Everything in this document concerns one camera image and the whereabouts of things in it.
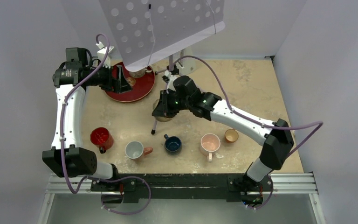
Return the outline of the cream round speckled mug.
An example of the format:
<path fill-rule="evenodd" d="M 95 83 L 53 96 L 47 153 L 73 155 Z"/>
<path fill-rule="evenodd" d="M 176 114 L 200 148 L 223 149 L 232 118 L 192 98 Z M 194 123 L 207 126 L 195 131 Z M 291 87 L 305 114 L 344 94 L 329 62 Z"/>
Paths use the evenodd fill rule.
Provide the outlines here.
<path fill-rule="evenodd" d="M 152 106 L 152 116 L 159 122 L 168 122 L 172 120 L 177 111 L 170 105 L 169 100 L 156 99 Z"/>

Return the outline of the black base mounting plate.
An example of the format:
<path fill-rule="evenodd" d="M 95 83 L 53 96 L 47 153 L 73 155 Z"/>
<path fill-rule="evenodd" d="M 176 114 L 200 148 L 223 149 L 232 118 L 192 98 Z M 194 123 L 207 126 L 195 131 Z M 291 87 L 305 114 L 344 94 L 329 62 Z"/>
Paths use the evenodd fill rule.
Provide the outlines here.
<path fill-rule="evenodd" d="M 118 174 L 116 183 L 92 181 L 91 191 L 116 194 L 123 203 L 140 199 L 204 199 L 262 204 L 263 193 L 273 189 L 265 176 L 254 182 L 242 173 L 228 174 Z"/>

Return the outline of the small orange cup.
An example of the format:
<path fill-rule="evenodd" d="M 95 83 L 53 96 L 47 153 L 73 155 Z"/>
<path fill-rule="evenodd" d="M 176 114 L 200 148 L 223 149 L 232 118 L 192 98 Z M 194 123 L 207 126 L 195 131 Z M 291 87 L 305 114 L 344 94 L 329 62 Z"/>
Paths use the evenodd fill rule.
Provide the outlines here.
<path fill-rule="evenodd" d="M 227 143 L 234 143 L 238 140 L 239 134 L 235 129 L 228 129 L 225 131 L 224 139 Z"/>

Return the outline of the perforated music stand desk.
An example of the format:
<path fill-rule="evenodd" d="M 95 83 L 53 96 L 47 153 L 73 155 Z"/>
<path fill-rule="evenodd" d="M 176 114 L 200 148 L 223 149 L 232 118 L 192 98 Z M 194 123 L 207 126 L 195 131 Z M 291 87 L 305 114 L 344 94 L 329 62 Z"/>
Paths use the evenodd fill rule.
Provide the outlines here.
<path fill-rule="evenodd" d="M 225 28 L 223 0 L 102 0 L 124 66 L 139 71 Z"/>

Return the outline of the dark red round tray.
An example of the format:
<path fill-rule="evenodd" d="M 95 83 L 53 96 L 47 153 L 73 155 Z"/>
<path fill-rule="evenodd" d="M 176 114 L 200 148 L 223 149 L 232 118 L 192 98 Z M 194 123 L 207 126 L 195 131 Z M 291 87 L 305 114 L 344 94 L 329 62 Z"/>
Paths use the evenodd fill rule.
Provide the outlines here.
<path fill-rule="evenodd" d="M 130 103 L 141 100 L 146 97 L 154 87 L 155 84 L 155 72 L 151 66 L 145 69 L 145 73 L 141 77 L 132 77 L 130 72 L 124 67 L 123 62 L 119 62 L 112 66 L 112 77 L 117 77 L 118 67 L 122 68 L 126 81 L 132 87 L 131 91 L 125 93 L 114 93 L 105 91 L 105 93 L 113 100 L 121 103 Z"/>

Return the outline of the red mug black handle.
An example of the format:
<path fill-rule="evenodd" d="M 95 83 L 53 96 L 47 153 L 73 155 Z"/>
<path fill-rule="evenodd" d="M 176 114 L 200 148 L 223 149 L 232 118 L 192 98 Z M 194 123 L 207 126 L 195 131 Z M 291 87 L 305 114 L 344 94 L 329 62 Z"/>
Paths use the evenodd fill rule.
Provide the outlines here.
<path fill-rule="evenodd" d="M 90 141 L 99 149 L 101 154 L 106 153 L 114 144 L 112 135 L 105 127 L 94 129 L 90 134 Z"/>

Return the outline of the tall white floral mug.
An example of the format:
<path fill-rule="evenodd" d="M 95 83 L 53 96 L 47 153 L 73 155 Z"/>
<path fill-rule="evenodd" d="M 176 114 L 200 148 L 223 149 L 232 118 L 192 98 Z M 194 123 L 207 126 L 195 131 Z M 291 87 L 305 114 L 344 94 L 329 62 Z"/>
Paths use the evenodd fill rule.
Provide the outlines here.
<path fill-rule="evenodd" d="M 147 72 L 149 72 L 149 70 L 147 68 L 144 68 L 142 70 L 138 70 L 138 71 L 129 71 L 129 75 L 132 78 L 141 78 L 143 77 Z"/>

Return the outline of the white metronome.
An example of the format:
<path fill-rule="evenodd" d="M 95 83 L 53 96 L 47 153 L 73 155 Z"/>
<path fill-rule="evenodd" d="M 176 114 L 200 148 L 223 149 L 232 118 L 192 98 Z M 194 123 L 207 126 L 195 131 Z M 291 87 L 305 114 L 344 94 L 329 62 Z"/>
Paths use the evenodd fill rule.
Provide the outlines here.
<path fill-rule="evenodd" d="M 187 47 L 180 51 L 179 57 L 192 56 L 193 51 L 191 47 Z M 189 75 L 197 69 L 196 61 L 193 58 L 183 58 L 179 61 L 179 71 L 182 75 Z"/>

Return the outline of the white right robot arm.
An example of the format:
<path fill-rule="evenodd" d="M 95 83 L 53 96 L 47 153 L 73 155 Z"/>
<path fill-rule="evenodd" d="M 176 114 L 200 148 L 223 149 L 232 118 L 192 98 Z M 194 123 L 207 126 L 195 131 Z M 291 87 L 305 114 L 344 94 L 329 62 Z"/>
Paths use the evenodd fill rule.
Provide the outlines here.
<path fill-rule="evenodd" d="M 167 89 L 160 92 L 152 116 L 172 119 L 188 110 L 198 118 L 227 125 L 262 147 L 260 156 L 243 177 L 247 189 L 256 189 L 264 176 L 282 168 L 294 145 L 285 120 L 271 121 L 244 112 L 214 93 L 202 92 L 189 76 L 164 75 L 162 79 Z"/>

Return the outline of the pink dotted mug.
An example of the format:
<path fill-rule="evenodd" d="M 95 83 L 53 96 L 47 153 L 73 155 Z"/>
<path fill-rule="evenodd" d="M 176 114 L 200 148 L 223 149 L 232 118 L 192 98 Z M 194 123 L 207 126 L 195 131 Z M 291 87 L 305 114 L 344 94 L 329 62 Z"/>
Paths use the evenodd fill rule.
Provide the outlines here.
<path fill-rule="evenodd" d="M 131 141 L 125 147 L 125 155 L 131 160 L 138 160 L 153 152 L 152 147 L 144 147 L 139 141 Z"/>

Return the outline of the blue ribbed mug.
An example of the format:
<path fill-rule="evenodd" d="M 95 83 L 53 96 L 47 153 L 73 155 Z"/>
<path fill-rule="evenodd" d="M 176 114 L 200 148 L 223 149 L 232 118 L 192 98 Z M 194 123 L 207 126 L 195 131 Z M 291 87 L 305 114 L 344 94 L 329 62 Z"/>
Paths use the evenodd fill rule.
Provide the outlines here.
<path fill-rule="evenodd" d="M 164 135 L 164 148 L 168 154 L 178 154 L 182 149 L 182 142 L 177 136 Z"/>

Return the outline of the music stand tripod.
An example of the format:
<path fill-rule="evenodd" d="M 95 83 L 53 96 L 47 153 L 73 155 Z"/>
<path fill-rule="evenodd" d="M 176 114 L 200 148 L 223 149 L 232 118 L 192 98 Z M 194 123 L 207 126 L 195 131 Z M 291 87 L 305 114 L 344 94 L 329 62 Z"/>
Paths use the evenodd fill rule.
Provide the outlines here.
<path fill-rule="evenodd" d="M 176 63 L 174 63 L 174 56 L 170 55 L 168 56 L 168 67 L 166 70 L 164 70 L 162 79 L 165 82 L 165 90 L 168 92 L 169 90 L 174 90 L 173 87 L 173 81 L 177 79 L 178 77 L 183 76 L 183 74 L 180 72 L 180 69 L 184 68 L 182 65 L 179 65 L 179 68 L 176 67 Z M 155 117 L 155 121 L 153 124 L 153 127 L 151 129 L 151 135 L 154 135 L 157 129 L 157 124 L 159 122 L 164 123 L 172 120 L 172 118 L 166 118 L 166 117 Z"/>

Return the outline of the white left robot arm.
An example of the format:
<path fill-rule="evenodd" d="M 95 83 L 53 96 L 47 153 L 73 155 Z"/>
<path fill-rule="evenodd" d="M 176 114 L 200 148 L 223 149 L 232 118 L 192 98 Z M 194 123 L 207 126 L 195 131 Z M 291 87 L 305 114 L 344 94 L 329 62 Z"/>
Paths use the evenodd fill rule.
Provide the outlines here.
<path fill-rule="evenodd" d="M 85 48 L 67 48 L 66 61 L 53 74 L 57 97 L 57 120 L 51 148 L 42 152 L 43 162 L 58 177 L 91 176 L 102 179 L 109 191 L 120 186 L 114 166 L 99 162 L 96 154 L 83 147 L 81 121 L 83 104 L 89 86 L 117 94 L 132 87 L 124 77 L 123 67 L 112 67 L 109 54 L 113 46 L 97 44 L 96 57 Z"/>

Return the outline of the pale pink gradient mug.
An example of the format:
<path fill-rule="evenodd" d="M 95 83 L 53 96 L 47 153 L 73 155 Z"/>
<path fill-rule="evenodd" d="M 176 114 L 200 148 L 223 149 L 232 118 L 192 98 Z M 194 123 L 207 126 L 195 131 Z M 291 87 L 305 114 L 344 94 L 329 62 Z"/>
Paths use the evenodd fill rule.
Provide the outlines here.
<path fill-rule="evenodd" d="M 213 133 L 207 133 L 201 137 L 199 151 L 208 162 L 212 162 L 213 156 L 220 148 L 220 139 Z"/>

